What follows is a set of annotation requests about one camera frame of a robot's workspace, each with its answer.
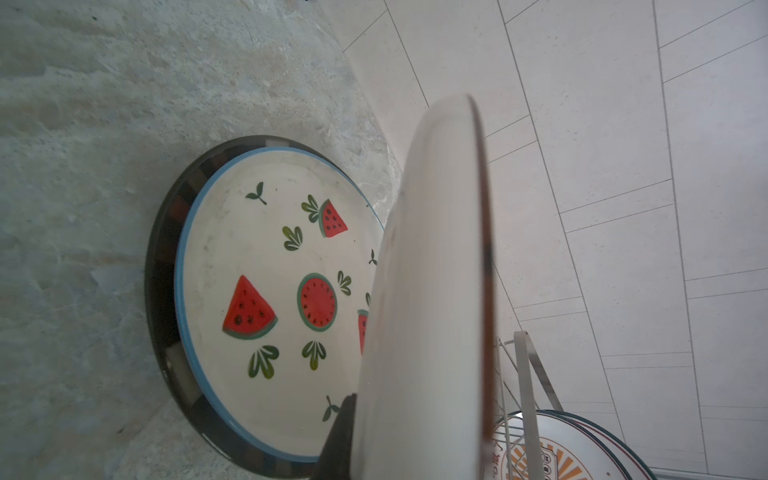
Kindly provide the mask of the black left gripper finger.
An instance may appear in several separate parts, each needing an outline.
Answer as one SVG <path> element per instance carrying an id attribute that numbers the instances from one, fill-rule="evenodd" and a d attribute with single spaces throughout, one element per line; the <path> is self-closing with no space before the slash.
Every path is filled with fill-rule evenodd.
<path id="1" fill-rule="evenodd" d="M 339 409 L 316 462 L 311 480 L 350 480 L 352 437 L 357 395 L 347 396 Z"/>

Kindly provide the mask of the white plate red characters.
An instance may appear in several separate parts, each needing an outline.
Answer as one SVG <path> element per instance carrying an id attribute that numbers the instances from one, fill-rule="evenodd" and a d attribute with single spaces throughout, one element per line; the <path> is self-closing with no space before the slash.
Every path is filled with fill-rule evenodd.
<path id="1" fill-rule="evenodd" d="M 645 462 L 609 430 L 576 414 L 559 412 L 559 415 L 585 428 L 600 440 L 620 461 L 632 480 L 657 480 Z"/>

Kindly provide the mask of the white blue leaf plate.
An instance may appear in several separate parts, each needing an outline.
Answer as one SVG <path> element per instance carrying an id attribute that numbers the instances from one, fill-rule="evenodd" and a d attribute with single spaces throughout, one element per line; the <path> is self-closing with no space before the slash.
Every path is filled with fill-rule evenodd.
<path id="1" fill-rule="evenodd" d="M 357 393 L 354 479 L 478 479 L 493 406 L 492 215 L 482 122 L 422 117 L 389 214 Z"/>

